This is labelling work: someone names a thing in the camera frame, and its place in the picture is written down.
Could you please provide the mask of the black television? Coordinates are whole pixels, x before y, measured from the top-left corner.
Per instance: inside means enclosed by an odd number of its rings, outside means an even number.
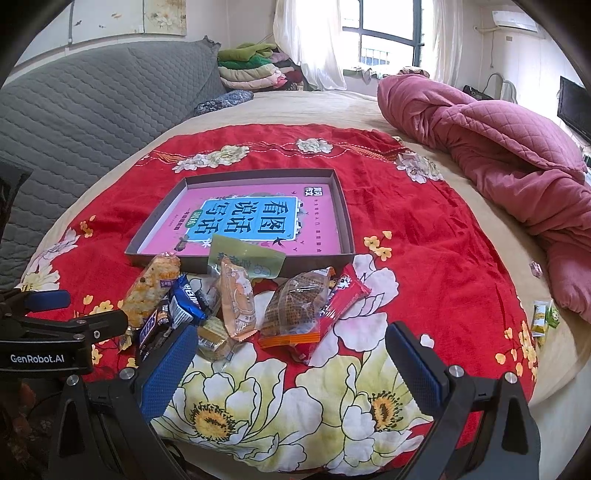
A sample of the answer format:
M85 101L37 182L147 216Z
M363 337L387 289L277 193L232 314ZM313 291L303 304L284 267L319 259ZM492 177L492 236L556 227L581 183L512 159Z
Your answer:
M565 77L560 77L557 116L585 141L591 141L590 94Z

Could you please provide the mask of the stack of folded blankets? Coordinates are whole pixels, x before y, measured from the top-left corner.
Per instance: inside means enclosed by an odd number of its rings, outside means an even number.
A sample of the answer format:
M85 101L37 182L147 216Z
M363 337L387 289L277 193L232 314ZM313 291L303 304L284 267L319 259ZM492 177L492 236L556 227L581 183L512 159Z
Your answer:
M307 90L301 67L274 43L244 43L220 50L217 68L226 90Z

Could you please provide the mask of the pink quilted blanket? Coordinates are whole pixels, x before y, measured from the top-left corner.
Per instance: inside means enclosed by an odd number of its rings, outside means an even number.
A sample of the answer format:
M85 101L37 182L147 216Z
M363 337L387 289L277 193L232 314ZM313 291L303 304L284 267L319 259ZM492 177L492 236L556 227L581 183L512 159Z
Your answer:
M394 128L449 153L482 196L537 239L554 299L588 320L590 187L575 142L520 105L478 101L419 74L382 80L378 104Z

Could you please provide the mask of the white sheer curtain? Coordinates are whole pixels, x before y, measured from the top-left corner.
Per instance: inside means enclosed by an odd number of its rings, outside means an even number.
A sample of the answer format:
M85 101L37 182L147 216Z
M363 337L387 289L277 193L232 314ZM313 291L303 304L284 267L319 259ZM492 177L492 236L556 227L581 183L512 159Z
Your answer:
M273 38L318 90L346 90L339 1L276 1Z

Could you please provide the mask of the brown cake clear pack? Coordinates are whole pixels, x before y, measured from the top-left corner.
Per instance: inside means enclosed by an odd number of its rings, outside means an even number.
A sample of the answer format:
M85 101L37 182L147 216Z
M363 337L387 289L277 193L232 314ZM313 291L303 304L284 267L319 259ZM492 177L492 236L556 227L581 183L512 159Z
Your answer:
M295 275L283 283L264 312L259 346L263 349L321 340L320 314L327 305L332 267Z

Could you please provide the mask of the red candy bar wrapper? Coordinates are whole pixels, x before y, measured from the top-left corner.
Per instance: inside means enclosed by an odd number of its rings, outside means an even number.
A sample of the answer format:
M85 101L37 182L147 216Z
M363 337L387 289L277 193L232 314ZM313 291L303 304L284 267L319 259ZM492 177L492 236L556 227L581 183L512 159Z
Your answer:
M365 299L372 293L372 289L367 287L360 280L353 265L349 264L342 270L338 282L329 293L328 301L325 307L318 314L317 326L320 328L320 340L314 343L301 343L290 347L291 356L294 360L308 365L311 363L311 357L318 349L318 346L328 335L329 330L335 325L335 322L344 317L346 312L353 307L356 302Z

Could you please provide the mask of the rice cracker snack pack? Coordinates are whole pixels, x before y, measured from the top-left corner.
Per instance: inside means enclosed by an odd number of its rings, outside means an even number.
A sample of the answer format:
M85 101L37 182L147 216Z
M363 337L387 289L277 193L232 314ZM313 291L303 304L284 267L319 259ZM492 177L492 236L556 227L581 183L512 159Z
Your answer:
M140 328L157 304L180 276L180 260L176 255L156 255L127 291L120 309L126 314L128 326Z

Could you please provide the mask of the dark chocolate bar wrapper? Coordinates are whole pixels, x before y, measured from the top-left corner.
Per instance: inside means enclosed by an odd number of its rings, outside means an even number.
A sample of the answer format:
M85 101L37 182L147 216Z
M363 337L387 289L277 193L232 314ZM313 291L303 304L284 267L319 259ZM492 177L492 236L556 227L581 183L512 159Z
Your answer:
M162 331L165 331L169 327L169 324L169 299L164 297L157 304L155 310L150 314L139 332L139 344L136 355L136 360L138 363L143 361L143 358L148 353L149 345L154 340L156 335Z

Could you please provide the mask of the yellow cake snack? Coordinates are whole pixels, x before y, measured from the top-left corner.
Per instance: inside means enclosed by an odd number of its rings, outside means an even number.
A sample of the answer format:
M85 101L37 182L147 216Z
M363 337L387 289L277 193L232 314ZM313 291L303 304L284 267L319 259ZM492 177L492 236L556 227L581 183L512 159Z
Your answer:
M229 361L238 342L228 335L221 319L211 316L197 328L197 353L208 361Z

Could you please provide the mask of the white air conditioner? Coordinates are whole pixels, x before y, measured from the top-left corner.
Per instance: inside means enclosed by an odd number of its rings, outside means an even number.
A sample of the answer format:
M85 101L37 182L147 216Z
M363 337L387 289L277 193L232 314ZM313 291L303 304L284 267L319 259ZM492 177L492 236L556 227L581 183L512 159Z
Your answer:
M499 28L515 29L533 34L539 33L538 24L522 12L493 10L492 18L494 24Z

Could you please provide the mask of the dark blue patterned cloth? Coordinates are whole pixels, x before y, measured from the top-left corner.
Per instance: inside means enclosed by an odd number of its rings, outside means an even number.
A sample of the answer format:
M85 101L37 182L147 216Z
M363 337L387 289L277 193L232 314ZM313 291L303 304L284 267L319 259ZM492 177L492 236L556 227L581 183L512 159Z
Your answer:
M232 90L214 99L200 102L193 110L193 114L195 116L201 116L222 109L235 107L242 103L249 102L253 97L254 95L250 91Z

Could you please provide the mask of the green pastry snack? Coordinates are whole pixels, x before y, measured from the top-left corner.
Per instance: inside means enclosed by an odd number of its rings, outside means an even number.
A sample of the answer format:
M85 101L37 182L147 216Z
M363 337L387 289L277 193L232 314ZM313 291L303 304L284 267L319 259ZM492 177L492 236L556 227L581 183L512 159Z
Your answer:
M280 276L286 254L257 244L214 234L208 255L208 270L221 274L221 260L246 270L250 279L274 279Z

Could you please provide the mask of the blue cookie packet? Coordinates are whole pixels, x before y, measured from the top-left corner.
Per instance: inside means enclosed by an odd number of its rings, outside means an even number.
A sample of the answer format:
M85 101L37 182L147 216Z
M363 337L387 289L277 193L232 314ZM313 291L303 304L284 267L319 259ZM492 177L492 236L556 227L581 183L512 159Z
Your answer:
M172 283L168 291L168 303L173 329L185 323L198 326L208 318L207 313L201 309L197 296L184 274Z

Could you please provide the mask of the small crumpled wrapper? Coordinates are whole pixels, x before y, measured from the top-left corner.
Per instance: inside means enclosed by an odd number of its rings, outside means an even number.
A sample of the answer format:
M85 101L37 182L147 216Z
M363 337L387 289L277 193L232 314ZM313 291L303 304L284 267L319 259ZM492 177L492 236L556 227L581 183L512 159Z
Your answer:
M536 261L531 261L529 263L530 266L530 270L533 276L535 276L536 278L542 278L544 273L543 273L543 269L541 267L541 265L536 262Z

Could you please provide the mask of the peach pastry snack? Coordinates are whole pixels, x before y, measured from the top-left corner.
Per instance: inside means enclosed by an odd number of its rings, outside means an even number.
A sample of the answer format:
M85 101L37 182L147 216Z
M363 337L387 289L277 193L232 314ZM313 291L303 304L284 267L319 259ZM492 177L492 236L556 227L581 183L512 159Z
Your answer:
M256 306L252 284L246 270L233 264L228 256L221 259L219 291L223 323L228 335L233 340L242 342L256 334Z

